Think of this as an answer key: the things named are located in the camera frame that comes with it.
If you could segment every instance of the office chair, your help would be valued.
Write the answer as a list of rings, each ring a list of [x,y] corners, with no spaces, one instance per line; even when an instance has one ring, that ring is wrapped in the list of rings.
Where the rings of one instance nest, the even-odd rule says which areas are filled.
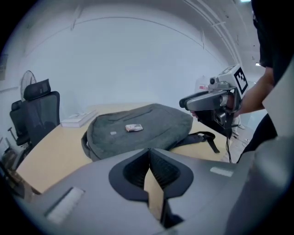
[[[60,123],[60,96],[57,91],[51,91],[47,79],[27,86],[23,97],[22,112],[32,146],[35,147]]]
[[[15,138],[12,127],[8,129],[11,135],[13,136],[14,140],[17,143],[17,146],[22,146],[26,143],[29,143],[30,138],[28,135],[28,131],[24,122],[23,113],[21,111],[21,104],[22,101],[16,101],[11,105],[10,117],[13,122],[15,132],[17,134],[17,138]]]

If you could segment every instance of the chair headrest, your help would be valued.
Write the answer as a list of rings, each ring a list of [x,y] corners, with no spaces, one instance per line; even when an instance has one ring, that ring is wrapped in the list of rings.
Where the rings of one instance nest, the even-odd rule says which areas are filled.
[[[16,101],[11,104],[11,111],[15,111],[17,109],[20,109],[20,106],[22,104],[22,101]]]
[[[28,85],[24,90],[23,97],[27,101],[37,99],[51,92],[49,79]]]

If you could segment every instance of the fan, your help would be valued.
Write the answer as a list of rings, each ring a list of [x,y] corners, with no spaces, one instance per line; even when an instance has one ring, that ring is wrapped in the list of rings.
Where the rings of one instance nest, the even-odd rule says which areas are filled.
[[[24,73],[23,78],[20,82],[20,95],[21,95],[22,101],[24,101],[23,94],[26,87],[36,82],[37,82],[36,78],[31,71],[28,70]]]

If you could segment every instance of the white box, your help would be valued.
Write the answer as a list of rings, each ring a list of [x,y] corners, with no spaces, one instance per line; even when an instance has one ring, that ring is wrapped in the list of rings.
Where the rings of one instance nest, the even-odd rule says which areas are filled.
[[[97,111],[82,112],[71,115],[69,118],[60,122],[62,127],[82,127],[92,117],[97,114]]]

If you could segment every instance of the black strap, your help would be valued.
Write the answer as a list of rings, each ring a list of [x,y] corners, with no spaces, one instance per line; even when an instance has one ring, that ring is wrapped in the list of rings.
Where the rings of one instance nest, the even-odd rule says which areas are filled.
[[[196,133],[188,135],[185,139],[180,141],[175,147],[207,141],[215,153],[220,153],[220,151],[215,146],[215,142],[213,141],[214,139],[215,139],[215,135],[213,133],[208,131],[198,131]]]
[[[82,141],[82,148],[83,148],[83,150],[85,152],[85,155],[87,157],[90,157],[90,151],[91,151],[91,149],[87,146],[87,142],[88,142],[88,140],[87,140],[87,132],[84,133],[81,141]]]

